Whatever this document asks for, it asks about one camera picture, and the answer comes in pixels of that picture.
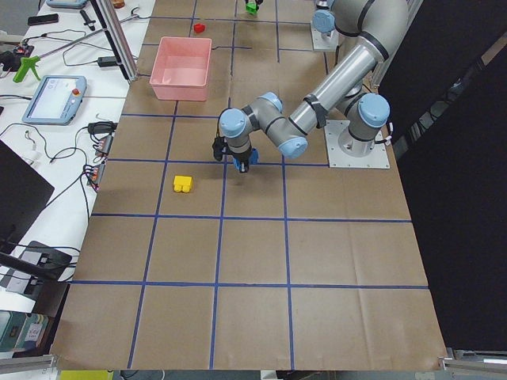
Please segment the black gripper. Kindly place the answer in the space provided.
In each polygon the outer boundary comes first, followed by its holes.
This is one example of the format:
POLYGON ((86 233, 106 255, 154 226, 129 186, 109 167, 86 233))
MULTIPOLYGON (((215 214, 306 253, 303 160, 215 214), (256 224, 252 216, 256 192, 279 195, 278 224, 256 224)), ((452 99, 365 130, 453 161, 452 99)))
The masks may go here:
POLYGON ((254 160, 250 138, 226 138, 229 150, 234 158, 237 158, 237 170, 247 173, 254 160))

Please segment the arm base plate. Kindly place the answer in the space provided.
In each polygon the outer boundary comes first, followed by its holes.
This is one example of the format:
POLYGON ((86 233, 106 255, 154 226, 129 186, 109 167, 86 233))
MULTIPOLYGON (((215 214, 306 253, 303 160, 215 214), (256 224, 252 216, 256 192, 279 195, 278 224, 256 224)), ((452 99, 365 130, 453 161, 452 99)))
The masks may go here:
POLYGON ((336 30, 328 33, 320 32, 311 22, 311 40, 313 51, 334 51, 339 45, 339 33, 336 30))
POLYGON ((375 141, 362 142, 349 133, 348 120, 328 120, 324 127, 331 169, 389 169, 387 148, 375 141))

